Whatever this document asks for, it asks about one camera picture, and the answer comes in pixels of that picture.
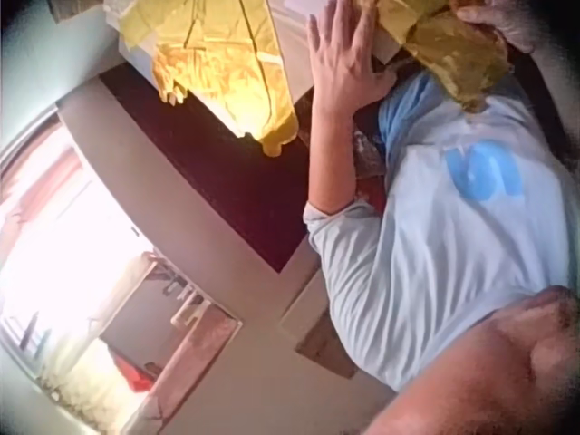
hand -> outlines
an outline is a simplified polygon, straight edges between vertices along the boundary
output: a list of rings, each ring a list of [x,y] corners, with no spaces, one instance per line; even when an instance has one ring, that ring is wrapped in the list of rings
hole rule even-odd
[[[488,24],[523,53],[532,53],[542,41],[539,22],[534,19],[526,1],[485,0],[485,6],[466,6],[457,17],[472,24]]]
[[[362,107],[384,97],[396,74],[372,71],[376,6],[365,6],[355,19],[352,0],[330,0],[317,21],[308,19],[308,45],[314,77],[313,111],[352,118]]]

yellow wrapping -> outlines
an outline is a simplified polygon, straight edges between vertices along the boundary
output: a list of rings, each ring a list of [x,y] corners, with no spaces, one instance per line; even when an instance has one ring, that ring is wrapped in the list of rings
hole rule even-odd
[[[461,22],[448,4],[449,0],[380,0],[379,21],[437,75],[466,111],[478,111],[486,90],[509,70],[508,50],[487,29]]]
[[[187,91],[203,96],[268,156],[295,138],[298,120],[266,0],[139,0],[121,19],[121,33],[135,45],[151,30],[163,101],[183,102]]]

man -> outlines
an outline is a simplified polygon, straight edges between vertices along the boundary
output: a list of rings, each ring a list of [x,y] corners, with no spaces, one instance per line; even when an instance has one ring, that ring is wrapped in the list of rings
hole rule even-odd
[[[546,59],[555,68],[549,42],[514,7],[497,0],[458,14],[495,25],[540,69]],[[468,115],[423,72],[380,109],[384,215],[355,200],[353,114],[396,77],[372,72],[374,8],[354,15],[349,0],[331,1],[308,23],[304,221],[346,351],[402,391],[370,432],[549,433],[580,370],[578,304],[568,290],[577,288],[576,186],[511,77]]]

blue print on shirt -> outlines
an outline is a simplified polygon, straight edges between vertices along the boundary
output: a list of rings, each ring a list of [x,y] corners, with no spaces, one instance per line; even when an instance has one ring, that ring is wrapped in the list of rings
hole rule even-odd
[[[488,200],[498,190],[500,181],[509,196],[524,193],[516,160],[499,142],[482,140],[473,144],[465,156],[458,149],[449,150],[445,152],[445,160],[453,184],[463,198]]]

white t-shirt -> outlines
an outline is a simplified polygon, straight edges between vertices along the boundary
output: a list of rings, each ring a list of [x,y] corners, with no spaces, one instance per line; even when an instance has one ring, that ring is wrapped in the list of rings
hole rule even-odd
[[[577,288],[579,196],[523,103],[454,101],[402,135],[383,217],[364,201],[304,221],[331,317],[363,370],[401,389],[479,320],[550,285]]]

